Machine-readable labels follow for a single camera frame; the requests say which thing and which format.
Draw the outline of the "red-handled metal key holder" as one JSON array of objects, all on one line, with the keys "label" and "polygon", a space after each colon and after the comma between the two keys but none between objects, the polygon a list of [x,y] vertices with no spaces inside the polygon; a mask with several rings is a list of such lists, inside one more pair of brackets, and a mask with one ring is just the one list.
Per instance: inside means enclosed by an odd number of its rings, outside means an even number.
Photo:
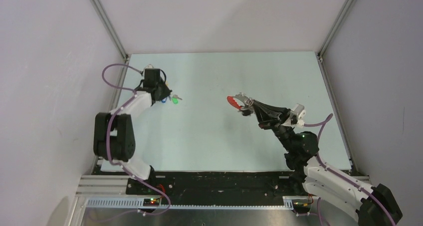
[{"label": "red-handled metal key holder", "polygon": [[254,100],[251,97],[246,96],[244,93],[227,96],[226,100],[242,116],[251,116],[254,114],[254,109],[252,107]]}]

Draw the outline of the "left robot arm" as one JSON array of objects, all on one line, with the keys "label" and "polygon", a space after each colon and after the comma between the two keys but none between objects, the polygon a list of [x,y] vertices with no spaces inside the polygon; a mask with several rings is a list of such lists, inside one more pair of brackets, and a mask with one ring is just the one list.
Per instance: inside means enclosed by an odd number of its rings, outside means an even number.
[{"label": "left robot arm", "polygon": [[133,158],[136,150],[133,119],[156,102],[169,98],[172,90],[163,70],[148,65],[137,72],[142,79],[138,86],[127,89],[131,97],[121,106],[95,116],[93,152],[139,180],[138,187],[145,194],[152,194],[158,187],[158,181],[150,176],[152,166]]}]

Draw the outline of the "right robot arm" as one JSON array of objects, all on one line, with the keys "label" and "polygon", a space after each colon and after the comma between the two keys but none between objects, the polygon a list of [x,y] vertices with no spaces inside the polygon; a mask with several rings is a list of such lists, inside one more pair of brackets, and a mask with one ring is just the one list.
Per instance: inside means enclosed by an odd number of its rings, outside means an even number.
[{"label": "right robot arm", "polygon": [[263,130],[271,130],[286,150],[284,155],[293,170],[290,189],[296,195],[305,192],[336,206],[360,226],[396,226],[403,214],[391,190],[373,186],[333,167],[319,155],[320,136],[310,131],[295,133],[303,127],[305,107],[275,107],[250,97],[242,99],[239,111],[244,116],[255,114]]}]

